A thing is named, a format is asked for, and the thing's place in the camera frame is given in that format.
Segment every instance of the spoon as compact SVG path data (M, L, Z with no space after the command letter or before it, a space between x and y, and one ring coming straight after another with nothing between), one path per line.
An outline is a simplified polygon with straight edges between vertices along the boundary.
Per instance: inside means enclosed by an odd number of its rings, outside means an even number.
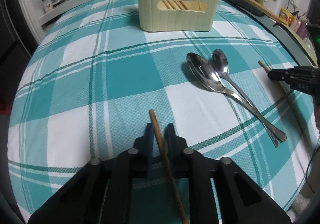
M216 49L212 53L212 65L215 71L218 73L218 75L222 79L225 79L227 82L229 82L241 94L241 96L244 97L244 99L249 103L249 105L258 111L258 109L250 100L250 98L243 92L243 90L232 79L230 79L228 60L226 55L220 49ZM274 134L266 127L264 123L262 123L262 125L268 132L275 147L278 147L278 141L276 140L276 137L274 136Z
M255 110L251 107L246 101L238 96L234 91L227 89L224 85L222 85L219 75L213 69L212 65L201 56L195 53L187 54L187 63L194 74L194 76L198 79L198 81L208 90L212 92L222 93L236 102L244 106L247 110L249 110L252 114L254 114L262 123L264 123L272 133L276 136L280 136L283 140L287 139L287 136L280 129L276 128L273 124L271 124L268 120L266 120L259 111Z

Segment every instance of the table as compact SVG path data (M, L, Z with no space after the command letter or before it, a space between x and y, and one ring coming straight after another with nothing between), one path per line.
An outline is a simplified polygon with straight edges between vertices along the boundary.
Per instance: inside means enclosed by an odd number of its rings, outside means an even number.
M67 11L32 56L8 137L10 178L24 219L91 158L106 160L132 147L151 108L162 131L173 123L191 148L210 158L231 157L287 210L304 184L306 147L314 148L318 138L312 98L287 89L301 130L283 91L257 61L287 68L296 64L290 54L223 0L209 32L148 33L138 15L138 0L86 2ZM230 77L286 132L278 148L248 111L202 89L191 74L186 54L209 59L216 48L228 58ZM188 212L188 182L178 186ZM134 181L132 198L131 223L179 223L161 164L153 165L150 179Z

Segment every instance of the wooden chopstick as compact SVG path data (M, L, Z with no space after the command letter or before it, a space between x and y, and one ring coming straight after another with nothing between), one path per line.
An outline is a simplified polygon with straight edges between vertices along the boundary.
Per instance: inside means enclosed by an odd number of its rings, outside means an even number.
M267 65L265 65L263 61L259 60L258 63L266 71L266 73L270 71L270 68Z
M167 0L163 0L162 2L164 3L164 5L166 6L167 9L173 10L173 8L171 7L171 5L168 3Z
M189 10L182 1L163 0L163 3L169 10Z
M265 70L265 72L268 74L270 71L270 68L261 60L258 61L259 65ZM277 81L279 88L283 91L283 95L285 96L286 100L289 102L290 107L292 108L292 111L298 121L298 124L300 126L301 129L304 129L304 123L303 123L303 119L301 118L301 114L299 112L299 110L297 109L297 107L292 103L291 99L289 98L287 92L285 91L285 89L283 88L283 86L280 84L279 81ZM307 133L305 131L302 131L302 135L303 135L303 139L304 141L307 143L307 147L311 147L310 144L310 138L307 136Z
M170 171L170 163L169 163L169 159L168 159L167 154L166 154L165 149L164 149L162 136L161 136L161 132L160 132L160 129L159 129L158 122L157 122L155 111L153 109L150 109L149 110L149 115L150 115L151 122L153 124L153 128L154 128L156 140L157 140L157 143L158 143L159 151L160 151L160 154L161 154L161 157L162 157L162 160L163 160L164 169L166 171L167 178L168 178L168 181L169 181L171 189L172 189L172 193L173 193L173 197L174 197L175 203L176 203L176 205L178 207L178 210L179 210L179 216L180 216L181 222L183 224L189 224L186 212L184 211L184 208L183 208L183 204L182 204L182 201L181 201L181 198L180 198L180 195L179 195L179 191L178 191L177 185L176 185L176 183L174 181L174 178L172 176L172 173Z

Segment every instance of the box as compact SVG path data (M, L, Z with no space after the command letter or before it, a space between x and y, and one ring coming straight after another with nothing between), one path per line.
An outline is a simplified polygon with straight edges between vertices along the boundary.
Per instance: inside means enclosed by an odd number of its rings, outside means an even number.
M168 1L189 10L170 9ZM209 31L219 0L138 0L140 27L148 32Z

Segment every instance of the cutting board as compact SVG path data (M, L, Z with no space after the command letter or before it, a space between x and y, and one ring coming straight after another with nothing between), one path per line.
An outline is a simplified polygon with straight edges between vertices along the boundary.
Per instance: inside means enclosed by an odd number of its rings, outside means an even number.
M258 3L257 1L255 1L255 0L244 0L244 1L253 5L255 8L259 9L261 12L265 13L268 17L275 20L276 22L279 22L279 23L285 25L275 13L271 12L268 8L266 8L262 4Z

